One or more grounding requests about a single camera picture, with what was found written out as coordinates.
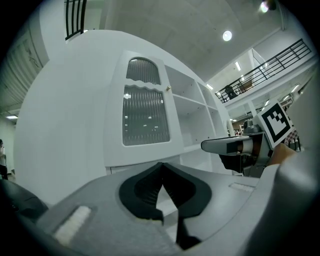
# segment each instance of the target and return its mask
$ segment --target metal balcony railing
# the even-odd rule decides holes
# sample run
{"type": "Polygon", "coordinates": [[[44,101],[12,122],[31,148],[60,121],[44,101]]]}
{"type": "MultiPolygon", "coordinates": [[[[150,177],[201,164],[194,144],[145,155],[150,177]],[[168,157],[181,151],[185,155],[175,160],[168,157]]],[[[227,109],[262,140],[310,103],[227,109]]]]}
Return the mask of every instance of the metal balcony railing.
{"type": "Polygon", "coordinates": [[[300,39],[215,94],[222,103],[232,100],[287,69],[309,53],[311,53],[311,50],[300,39]]]}
{"type": "Polygon", "coordinates": [[[73,36],[75,36],[76,34],[78,33],[82,34],[84,32],[87,0],[71,0],[71,1],[66,0],[64,3],[66,4],[65,6],[65,29],[66,29],[65,40],[68,40],[73,36]],[[70,2],[72,2],[71,20],[69,20],[70,2]],[[80,6],[81,6],[81,16],[79,19],[80,6]]]}

